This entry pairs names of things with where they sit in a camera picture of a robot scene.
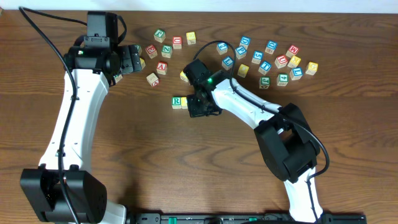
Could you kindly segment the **yellow O block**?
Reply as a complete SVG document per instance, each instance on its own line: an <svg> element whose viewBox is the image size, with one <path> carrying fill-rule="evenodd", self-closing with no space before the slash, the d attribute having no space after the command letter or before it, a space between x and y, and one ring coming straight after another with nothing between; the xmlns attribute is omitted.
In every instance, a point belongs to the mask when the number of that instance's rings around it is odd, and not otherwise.
<svg viewBox="0 0 398 224"><path fill-rule="evenodd" d="M181 97L181 107L182 109L187 109L188 108L188 102L187 102L187 97Z"/></svg>
<svg viewBox="0 0 398 224"><path fill-rule="evenodd" d="M246 75L248 74L248 71L249 71L249 66L247 66L247 65L245 65L245 64L242 63L242 64L239 66L239 68L238 68L238 73L237 73L237 75L240 76L240 77L242 77L242 78L245 78Z"/></svg>

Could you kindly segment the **green R block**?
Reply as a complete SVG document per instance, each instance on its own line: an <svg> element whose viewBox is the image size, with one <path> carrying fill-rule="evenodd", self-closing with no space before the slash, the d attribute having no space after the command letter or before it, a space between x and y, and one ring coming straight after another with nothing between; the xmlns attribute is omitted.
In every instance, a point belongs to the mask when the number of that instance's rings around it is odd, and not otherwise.
<svg viewBox="0 0 398 224"><path fill-rule="evenodd" d="M182 99L181 97L173 97L172 98L172 108L173 109L181 109L182 108Z"/></svg>

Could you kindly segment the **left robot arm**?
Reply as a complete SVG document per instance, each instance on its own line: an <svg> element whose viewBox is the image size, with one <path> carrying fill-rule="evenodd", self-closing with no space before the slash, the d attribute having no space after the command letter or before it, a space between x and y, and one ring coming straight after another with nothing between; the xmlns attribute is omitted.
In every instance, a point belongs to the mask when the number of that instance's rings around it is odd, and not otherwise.
<svg viewBox="0 0 398 224"><path fill-rule="evenodd" d="M105 96L123 75L142 69L136 45L73 46L63 57L65 89L51 141L36 169L24 169L21 189L38 219L52 223L132 223L91 174L93 137Z"/></svg>

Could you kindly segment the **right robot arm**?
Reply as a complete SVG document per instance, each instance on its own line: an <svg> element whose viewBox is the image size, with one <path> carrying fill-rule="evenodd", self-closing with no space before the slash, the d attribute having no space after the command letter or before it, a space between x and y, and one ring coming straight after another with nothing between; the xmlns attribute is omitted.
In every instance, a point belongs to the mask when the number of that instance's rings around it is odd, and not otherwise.
<svg viewBox="0 0 398 224"><path fill-rule="evenodd" d="M319 221L323 210L313 178L320 145L300 109L291 103L281 107L263 100L222 70L186 68L183 72L195 90L187 97L190 116L219 115L226 110L249 125L266 166L285 185L290 216L297 222Z"/></svg>

